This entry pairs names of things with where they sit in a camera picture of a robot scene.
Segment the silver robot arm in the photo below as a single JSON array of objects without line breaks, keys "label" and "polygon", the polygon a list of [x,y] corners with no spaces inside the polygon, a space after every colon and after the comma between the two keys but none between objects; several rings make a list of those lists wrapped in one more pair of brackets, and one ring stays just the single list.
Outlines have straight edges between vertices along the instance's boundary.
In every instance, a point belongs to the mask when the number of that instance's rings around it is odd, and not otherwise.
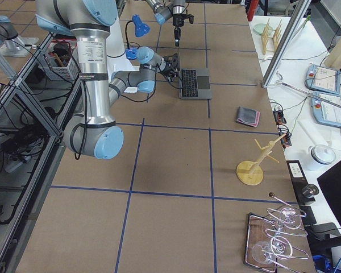
[{"label": "silver robot arm", "polygon": [[138,70],[112,71],[107,62],[114,56],[127,65],[115,1],[37,1],[38,25],[49,32],[77,40],[78,71],[82,81],[84,111],[75,114],[64,130],[66,146],[78,155],[112,159],[121,150],[124,134],[110,113],[111,106],[126,91],[153,92],[158,73],[173,79],[180,70],[175,53],[160,56],[140,47],[135,56]]},{"label": "silver robot arm", "polygon": [[146,0],[145,2],[152,8],[155,19],[159,25],[163,25],[166,21],[172,19],[172,24],[174,26],[174,43],[176,47],[179,47],[181,28],[184,26],[185,20],[188,20],[190,24],[194,23],[194,15],[188,13],[186,1],[170,1],[167,5],[154,0]]}]

